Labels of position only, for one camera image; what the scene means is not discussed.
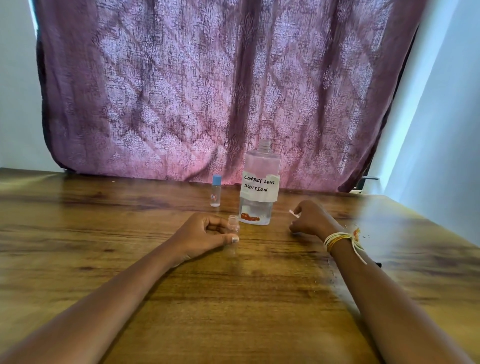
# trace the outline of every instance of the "pink patterned curtain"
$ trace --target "pink patterned curtain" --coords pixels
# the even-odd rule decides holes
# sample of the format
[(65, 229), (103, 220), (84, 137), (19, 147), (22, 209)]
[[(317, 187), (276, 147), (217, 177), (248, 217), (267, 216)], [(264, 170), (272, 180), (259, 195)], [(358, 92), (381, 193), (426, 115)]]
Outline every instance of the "pink patterned curtain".
[(44, 128), (79, 173), (345, 189), (374, 146), (423, 0), (36, 0)]

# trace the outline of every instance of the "wooden tabletop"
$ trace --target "wooden tabletop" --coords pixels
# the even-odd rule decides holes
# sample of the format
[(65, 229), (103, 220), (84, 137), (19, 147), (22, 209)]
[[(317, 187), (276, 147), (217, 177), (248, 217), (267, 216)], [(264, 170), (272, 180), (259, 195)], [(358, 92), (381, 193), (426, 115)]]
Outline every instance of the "wooden tabletop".
[[(239, 188), (0, 170), (0, 350), (167, 239), (194, 211), (227, 217)], [(236, 255), (215, 251), (169, 272), (105, 363), (375, 363), (342, 278), (288, 210), (318, 198), (361, 228), (372, 259), (480, 362), (480, 251), (384, 196), (283, 191), (271, 224), (241, 224)]]

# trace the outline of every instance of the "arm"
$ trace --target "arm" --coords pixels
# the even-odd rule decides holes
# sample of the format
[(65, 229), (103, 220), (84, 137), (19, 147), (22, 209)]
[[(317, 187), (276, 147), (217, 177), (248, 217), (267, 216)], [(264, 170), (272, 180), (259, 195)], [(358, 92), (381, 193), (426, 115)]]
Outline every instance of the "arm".
[(166, 271), (239, 240), (225, 234), (227, 223), (216, 216), (193, 214), (170, 239), (12, 347), (0, 363), (97, 363)]
[[(335, 232), (344, 231), (321, 206), (302, 201), (295, 209), (301, 212), (293, 221), (292, 232), (317, 235), (322, 241)], [(380, 353), (387, 363), (473, 363), (364, 252), (353, 251), (350, 240), (333, 245), (334, 258)]]

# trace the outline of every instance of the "handwritten label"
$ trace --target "handwritten label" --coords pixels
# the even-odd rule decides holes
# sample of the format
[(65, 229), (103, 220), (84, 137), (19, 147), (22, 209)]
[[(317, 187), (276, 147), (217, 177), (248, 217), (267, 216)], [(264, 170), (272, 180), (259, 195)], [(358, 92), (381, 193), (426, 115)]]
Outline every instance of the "handwritten label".
[(265, 178), (257, 178), (253, 173), (243, 171), (240, 197), (250, 201), (275, 202), (279, 187), (280, 176), (267, 174)]

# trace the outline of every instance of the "person's right arm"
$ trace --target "person's right arm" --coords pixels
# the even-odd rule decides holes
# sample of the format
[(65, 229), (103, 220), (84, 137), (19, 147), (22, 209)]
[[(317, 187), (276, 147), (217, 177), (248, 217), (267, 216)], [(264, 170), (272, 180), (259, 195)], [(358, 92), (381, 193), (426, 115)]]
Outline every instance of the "person's right arm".
[[(345, 231), (319, 204), (302, 201), (292, 232), (316, 235), (323, 242)], [(350, 240), (333, 245), (331, 255), (375, 343), (387, 363), (473, 363), (468, 355), (365, 252), (355, 254)]]

